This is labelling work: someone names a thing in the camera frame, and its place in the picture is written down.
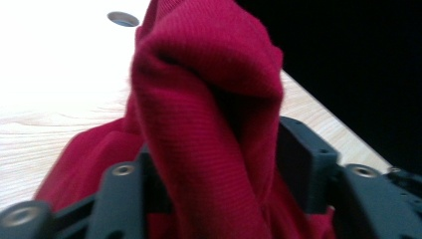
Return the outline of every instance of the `light wood surface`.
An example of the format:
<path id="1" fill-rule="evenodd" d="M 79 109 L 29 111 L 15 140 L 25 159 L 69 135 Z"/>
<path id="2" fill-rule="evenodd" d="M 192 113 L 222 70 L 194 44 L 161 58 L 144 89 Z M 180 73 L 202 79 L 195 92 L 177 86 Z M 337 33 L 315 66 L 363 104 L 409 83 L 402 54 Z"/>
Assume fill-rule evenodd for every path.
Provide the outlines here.
<path id="1" fill-rule="evenodd" d="M 75 134 L 123 116 L 134 29 L 111 23 L 100 3 L 55 2 L 0 3 L 0 210 L 32 198 Z M 330 142 L 341 163 L 387 169 L 286 73 L 282 79 L 282 115 Z"/>

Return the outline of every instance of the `red cloth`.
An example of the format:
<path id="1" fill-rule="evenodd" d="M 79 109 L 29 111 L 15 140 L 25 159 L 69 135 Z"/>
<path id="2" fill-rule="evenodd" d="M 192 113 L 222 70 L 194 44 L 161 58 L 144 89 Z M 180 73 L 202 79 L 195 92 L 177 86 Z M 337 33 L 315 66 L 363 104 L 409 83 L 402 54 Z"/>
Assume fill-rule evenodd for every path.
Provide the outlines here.
<path id="1" fill-rule="evenodd" d="M 55 210 L 98 189 L 144 142 L 174 205 L 148 238 L 327 238 L 275 165 L 281 51 L 230 0 L 152 0 L 136 32 L 123 119 L 76 136 L 40 188 Z"/>

